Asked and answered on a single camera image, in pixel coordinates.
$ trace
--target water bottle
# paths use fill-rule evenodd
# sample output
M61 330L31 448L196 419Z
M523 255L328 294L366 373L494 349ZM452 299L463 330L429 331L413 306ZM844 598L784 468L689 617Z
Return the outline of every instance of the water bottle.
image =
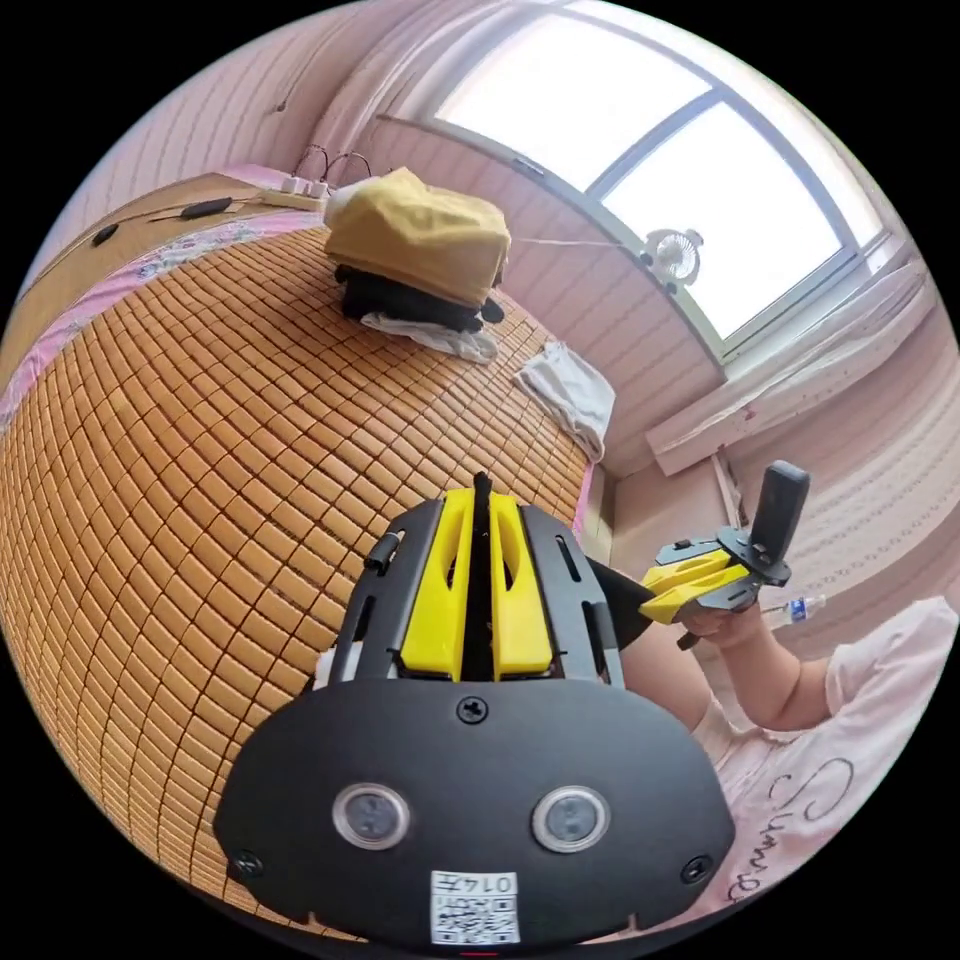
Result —
M788 600L778 607L764 609L763 619L771 630L776 630L779 627L789 627L791 624L809 620L826 603L827 598L823 594L816 597L800 597L797 600Z

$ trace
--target black cloth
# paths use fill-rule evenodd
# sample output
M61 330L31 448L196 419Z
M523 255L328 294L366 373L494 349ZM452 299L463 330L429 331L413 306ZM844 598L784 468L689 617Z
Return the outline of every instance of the black cloth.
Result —
M341 308L349 320L368 313L382 313L393 320L435 323L457 333L477 333L487 323L499 323L503 310L489 297L478 312L386 277L351 267L338 266L337 283L344 284Z

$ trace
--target power strip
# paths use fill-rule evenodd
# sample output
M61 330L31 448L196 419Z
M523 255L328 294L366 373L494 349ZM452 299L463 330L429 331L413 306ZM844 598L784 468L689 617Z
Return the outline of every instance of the power strip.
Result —
M325 204L319 197L307 197L302 193L283 193L281 190L264 190L253 200L268 207L288 207L294 210L322 212Z

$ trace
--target sticker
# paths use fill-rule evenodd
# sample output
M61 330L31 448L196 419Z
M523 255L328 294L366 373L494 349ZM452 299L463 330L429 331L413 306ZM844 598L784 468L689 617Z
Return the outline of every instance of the sticker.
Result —
M517 875L433 870L430 938L449 946L519 943Z

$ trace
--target window sill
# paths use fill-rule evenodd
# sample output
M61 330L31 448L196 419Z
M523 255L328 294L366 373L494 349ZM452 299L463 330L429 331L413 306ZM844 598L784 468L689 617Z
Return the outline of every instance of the window sill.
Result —
M830 286L815 300L808 302L775 330L765 330L757 343L744 346L740 352L724 364L728 381L739 380L749 370L769 360L791 340L823 319L842 303L856 296L868 283L902 267L916 255L916 248L909 238L891 235L880 243L847 276Z

